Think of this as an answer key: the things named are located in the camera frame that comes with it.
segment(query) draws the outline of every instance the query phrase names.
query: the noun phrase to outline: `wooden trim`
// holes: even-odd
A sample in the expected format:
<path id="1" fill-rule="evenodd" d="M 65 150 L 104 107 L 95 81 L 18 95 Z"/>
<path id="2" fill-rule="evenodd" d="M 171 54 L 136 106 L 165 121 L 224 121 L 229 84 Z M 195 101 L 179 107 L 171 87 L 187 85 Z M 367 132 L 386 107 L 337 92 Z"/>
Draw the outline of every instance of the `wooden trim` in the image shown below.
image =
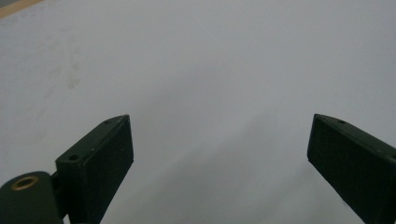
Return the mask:
<path id="1" fill-rule="evenodd" d="M 43 0 L 19 0 L 5 7 L 0 7 L 0 19 L 41 1 Z"/>

